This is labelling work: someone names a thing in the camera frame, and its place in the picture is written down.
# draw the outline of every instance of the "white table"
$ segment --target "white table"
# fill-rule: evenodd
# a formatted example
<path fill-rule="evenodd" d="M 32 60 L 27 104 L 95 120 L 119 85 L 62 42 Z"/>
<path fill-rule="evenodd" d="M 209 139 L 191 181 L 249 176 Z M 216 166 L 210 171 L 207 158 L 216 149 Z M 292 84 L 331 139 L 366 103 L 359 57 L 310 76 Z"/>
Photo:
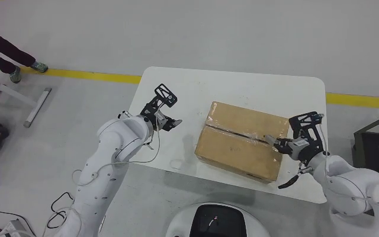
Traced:
<path fill-rule="evenodd" d="M 325 85 L 320 79 L 151 67 L 143 73 L 129 112 L 139 114 L 145 104 L 155 96 L 154 89 L 160 83 L 165 84 L 178 97 L 178 102 L 172 108 L 163 106 L 162 112 L 173 119 L 182 119 L 183 122 L 170 132 L 160 133 L 161 147 L 158 157 L 143 165 L 313 203 L 326 202 L 321 186 L 309 174 L 302 175 L 289 188 L 277 188 L 292 178 L 298 170 L 298 162 L 287 155 L 283 156 L 277 181 L 262 184 L 205 164 L 194 154 L 212 101 L 286 118 L 310 111 L 326 114 Z M 327 136 L 326 117 L 322 127 Z M 292 132 L 290 129 L 288 137 L 292 137 Z M 152 146 L 156 148 L 157 145 L 155 138 Z M 155 150 L 143 148 L 132 160 L 146 161 L 154 154 Z"/>

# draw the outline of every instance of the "floor marking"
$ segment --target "floor marking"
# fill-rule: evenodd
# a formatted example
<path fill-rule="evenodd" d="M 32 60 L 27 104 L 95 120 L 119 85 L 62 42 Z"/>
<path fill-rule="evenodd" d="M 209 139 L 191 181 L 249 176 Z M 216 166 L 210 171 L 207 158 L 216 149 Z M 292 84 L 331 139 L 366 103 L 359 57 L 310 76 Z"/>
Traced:
<path fill-rule="evenodd" d="M 49 69 L 45 73 L 39 73 L 31 68 L 24 66 L 21 67 L 21 71 L 22 73 L 41 74 L 46 76 L 59 76 L 62 78 L 76 78 L 131 84 L 139 84 L 139 82 L 141 81 L 141 76 L 110 74 L 101 72 L 82 72 L 72 70 Z M 326 103 L 337 105 L 349 105 L 356 107 L 379 108 L 379 97 L 326 93 Z"/>
<path fill-rule="evenodd" d="M 77 79 L 87 79 L 87 80 L 96 80 L 96 81 L 131 83 L 131 84 L 139 84 L 141 81 L 141 76 L 134 76 L 134 75 L 110 74 L 110 73 L 99 73 L 99 72 L 82 72 L 82 71 L 61 70 L 61 69 L 49 69 L 45 73 L 40 73 L 31 68 L 24 67 L 24 66 L 20 68 L 21 68 L 22 73 L 41 74 L 41 75 L 46 75 L 46 76 L 59 76 L 62 78 L 77 78 Z"/>

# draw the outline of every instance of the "sneaker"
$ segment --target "sneaker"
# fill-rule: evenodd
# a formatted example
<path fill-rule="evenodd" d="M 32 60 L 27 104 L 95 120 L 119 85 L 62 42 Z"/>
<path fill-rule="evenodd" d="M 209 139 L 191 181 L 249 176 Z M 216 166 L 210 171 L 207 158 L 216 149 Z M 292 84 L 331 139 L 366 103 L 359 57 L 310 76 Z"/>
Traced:
<path fill-rule="evenodd" d="M 40 62 L 37 62 L 37 61 L 35 61 L 30 67 L 33 68 L 36 71 L 41 72 L 41 73 L 44 73 L 49 68 L 46 64 L 40 63 Z"/>
<path fill-rule="evenodd" d="M 20 72 L 21 72 L 21 69 L 18 66 L 16 66 L 16 70 L 10 74 L 11 82 L 16 83 L 16 84 L 20 82 L 21 80 Z"/>

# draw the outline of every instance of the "cardboard box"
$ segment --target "cardboard box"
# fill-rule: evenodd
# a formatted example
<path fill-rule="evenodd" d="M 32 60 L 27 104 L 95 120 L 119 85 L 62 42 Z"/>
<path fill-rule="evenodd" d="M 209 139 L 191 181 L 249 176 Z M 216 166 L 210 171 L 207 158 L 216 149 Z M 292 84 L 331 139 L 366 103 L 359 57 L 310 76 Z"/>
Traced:
<path fill-rule="evenodd" d="M 219 168 L 272 182 L 278 177 L 282 155 L 264 141 L 264 135 L 286 137 L 287 118 L 213 102 L 195 154 Z"/>

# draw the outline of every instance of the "black pants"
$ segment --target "black pants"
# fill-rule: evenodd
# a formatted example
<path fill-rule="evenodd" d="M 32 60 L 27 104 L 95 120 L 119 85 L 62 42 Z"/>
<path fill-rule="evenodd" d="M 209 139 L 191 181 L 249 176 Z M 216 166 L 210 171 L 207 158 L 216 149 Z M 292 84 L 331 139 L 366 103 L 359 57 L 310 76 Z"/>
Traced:
<path fill-rule="evenodd" d="M 31 66 L 36 59 L 27 54 L 26 52 L 21 51 L 16 46 L 11 44 L 8 40 L 5 40 L 0 36 L 0 53 L 10 57 L 16 62 L 24 65 Z M 16 66 L 0 57 L 0 71 L 3 73 L 11 74 L 16 70 Z"/>

